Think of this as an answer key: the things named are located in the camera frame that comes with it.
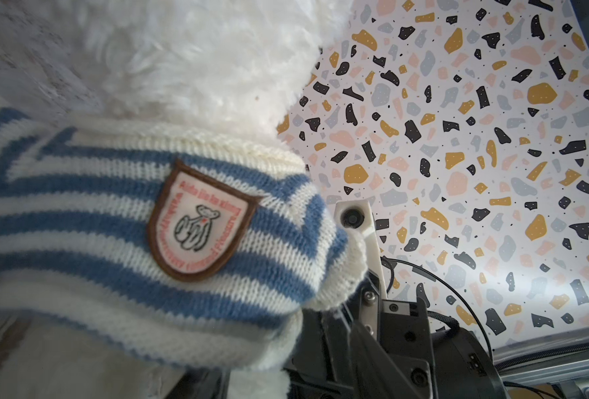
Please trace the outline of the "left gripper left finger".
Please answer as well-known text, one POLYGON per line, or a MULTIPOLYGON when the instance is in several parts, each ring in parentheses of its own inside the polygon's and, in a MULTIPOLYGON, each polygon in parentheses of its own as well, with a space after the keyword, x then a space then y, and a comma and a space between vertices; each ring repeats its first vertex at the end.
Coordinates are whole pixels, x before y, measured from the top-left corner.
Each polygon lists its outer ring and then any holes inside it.
POLYGON ((226 399, 227 372, 201 370, 186 373, 166 399, 226 399))

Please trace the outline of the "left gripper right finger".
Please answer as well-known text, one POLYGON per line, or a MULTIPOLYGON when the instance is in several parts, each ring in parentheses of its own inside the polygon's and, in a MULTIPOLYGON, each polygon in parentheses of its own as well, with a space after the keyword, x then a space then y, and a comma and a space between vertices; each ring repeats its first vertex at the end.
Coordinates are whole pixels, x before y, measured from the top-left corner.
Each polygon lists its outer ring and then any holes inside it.
POLYGON ((373 335, 356 321, 349 334, 355 398, 430 398, 429 363, 385 352, 373 335))

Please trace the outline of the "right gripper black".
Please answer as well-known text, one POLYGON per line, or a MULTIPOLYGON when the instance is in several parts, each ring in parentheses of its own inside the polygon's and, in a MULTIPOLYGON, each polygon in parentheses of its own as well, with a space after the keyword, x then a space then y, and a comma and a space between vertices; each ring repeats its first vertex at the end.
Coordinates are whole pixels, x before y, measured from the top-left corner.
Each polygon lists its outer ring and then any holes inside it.
POLYGON ((290 398, 355 398, 349 334, 361 322, 385 352, 422 359, 432 375, 430 398, 504 398, 497 369, 474 335, 422 300, 382 299, 364 284, 335 311, 304 312, 304 330, 285 369, 290 398))

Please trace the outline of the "blue white striped knit sweater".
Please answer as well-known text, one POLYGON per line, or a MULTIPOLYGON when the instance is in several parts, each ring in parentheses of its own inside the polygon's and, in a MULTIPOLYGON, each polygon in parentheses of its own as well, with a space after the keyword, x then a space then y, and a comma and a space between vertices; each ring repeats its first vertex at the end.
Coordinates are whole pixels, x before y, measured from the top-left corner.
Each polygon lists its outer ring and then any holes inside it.
POLYGON ((276 139, 81 118, 0 97, 0 314, 190 368, 281 366, 306 309, 367 272, 299 156, 276 139))

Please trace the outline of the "white fluffy teddy bear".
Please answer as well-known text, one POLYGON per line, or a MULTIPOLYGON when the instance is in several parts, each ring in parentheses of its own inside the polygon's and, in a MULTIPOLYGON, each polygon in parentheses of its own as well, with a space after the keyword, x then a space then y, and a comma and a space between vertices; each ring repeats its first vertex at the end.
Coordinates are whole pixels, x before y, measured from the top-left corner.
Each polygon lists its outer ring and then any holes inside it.
MULTIPOLYGON (((71 116, 63 129, 94 117, 282 142, 278 124, 309 83, 320 49, 344 28, 352 4, 37 1, 34 6, 69 40, 105 104, 98 115, 71 116)), ((201 370, 227 372, 231 397, 285 397, 289 377, 283 366, 299 341, 286 361, 271 369, 178 367, 137 357, 55 319, 0 316, 29 324, 0 366, 0 398, 143 398, 153 390, 165 393, 184 373, 201 370)))

